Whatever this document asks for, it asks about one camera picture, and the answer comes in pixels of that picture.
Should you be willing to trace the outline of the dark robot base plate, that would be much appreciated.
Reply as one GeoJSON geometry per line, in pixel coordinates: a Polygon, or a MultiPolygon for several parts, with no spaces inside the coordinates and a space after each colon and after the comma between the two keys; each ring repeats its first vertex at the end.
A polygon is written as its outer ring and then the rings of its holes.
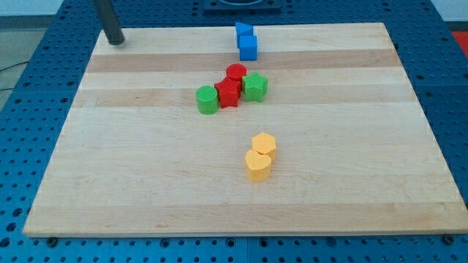
{"type": "Polygon", "coordinates": [[[204,0],[204,13],[279,11],[282,0],[204,0]]]}

